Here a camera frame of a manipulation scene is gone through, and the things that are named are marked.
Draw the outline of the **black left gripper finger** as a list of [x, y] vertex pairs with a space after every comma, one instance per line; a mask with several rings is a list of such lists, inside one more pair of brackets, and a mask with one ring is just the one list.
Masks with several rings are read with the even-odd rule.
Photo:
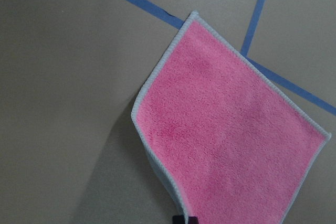
[[186, 220], [184, 216], [176, 215], [172, 217], [172, 224], [199, 224], [199, 221], [195, 216], [189, 216]]

